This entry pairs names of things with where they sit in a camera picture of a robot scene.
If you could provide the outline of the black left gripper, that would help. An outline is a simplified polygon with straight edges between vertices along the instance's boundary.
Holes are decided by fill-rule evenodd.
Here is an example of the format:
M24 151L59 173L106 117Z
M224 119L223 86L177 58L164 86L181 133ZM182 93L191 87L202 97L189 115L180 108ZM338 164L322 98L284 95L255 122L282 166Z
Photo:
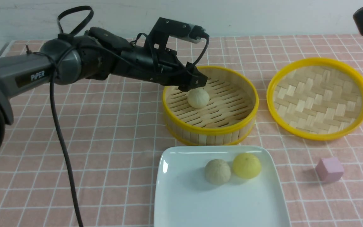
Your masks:
M162 86L177 86L182 92L205 87L208 77L190 62L184 66L177 57L177 51L166 48L153 49L153 68L147 75L147 81Z

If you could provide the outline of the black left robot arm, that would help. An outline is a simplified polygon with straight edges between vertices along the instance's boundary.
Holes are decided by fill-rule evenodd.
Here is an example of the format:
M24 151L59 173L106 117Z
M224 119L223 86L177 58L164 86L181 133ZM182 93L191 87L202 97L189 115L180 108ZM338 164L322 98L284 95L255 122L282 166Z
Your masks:
M0 58L0 148L6 125L14 122L10 100L22 93L50 84L65 86L81 79L104 81L110 74L151 82L162 86L176 86L186 92L204 87L207 76L196 64L209 45L209 35L203 28L193 29L191 43L206 44L199 57L186 66L177 58L175 50L166 47L170 34L152 31L144 46L136 40L114 35L102 28L92 27L83 36L61 33L44 43L39 52L26 50L24 55Z

